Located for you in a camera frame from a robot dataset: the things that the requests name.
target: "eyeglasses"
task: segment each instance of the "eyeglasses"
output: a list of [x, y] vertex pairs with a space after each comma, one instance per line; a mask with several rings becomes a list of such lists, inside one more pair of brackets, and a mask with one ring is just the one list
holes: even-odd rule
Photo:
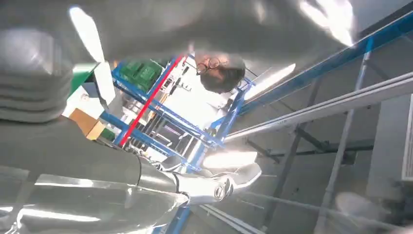
[[196, 75], [204, 74], [210, 69], [217, 69], [217, 67], [225, 63], [226, 62], [221, 63], [221, 61], [217, 57], [212, 57], [209, 59], [208, 66], [206, 66], [204, 63], [198, 63], [196, 65]]

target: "white ceiling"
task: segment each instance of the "white ceiling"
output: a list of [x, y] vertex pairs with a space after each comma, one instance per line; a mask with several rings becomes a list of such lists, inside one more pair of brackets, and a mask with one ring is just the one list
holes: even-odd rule
[[357, 30], [363, 31], [393, 12], [412, 2], [411, 0], [349, 0], [353, 6]]

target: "sleeve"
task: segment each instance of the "sleeve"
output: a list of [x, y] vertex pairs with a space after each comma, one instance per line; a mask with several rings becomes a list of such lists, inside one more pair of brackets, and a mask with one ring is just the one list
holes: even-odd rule
[[71, 88], [72, 67], [47, 33], [0, 31], [0, 119], [39, 123], [59, 117]]

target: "black hair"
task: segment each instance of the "black hair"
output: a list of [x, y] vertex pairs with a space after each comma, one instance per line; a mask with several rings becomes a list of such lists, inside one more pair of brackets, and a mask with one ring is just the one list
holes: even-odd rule
[[241, 58], [231, 58], [229, 66], [219, 66], [216, 68], [224, 77], [220, 79], [208, 73], [201, 74], [201, 83], [204, 88], [214, 93], [227, 93], [237, 87], [238, 83], [245, 76], [245, 63]]

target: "white panel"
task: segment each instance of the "white panel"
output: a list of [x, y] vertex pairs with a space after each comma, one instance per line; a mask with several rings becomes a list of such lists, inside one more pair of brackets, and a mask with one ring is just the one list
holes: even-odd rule
[[397, 183], [402, 175], [410, 101], [411, 96], [404, 95], [381, 104], [366, 190], [370, 197], [403, 197]]
[[403, 157], [402, 180], [413, 181], [413, 101], [410, 101], [406, 143]]

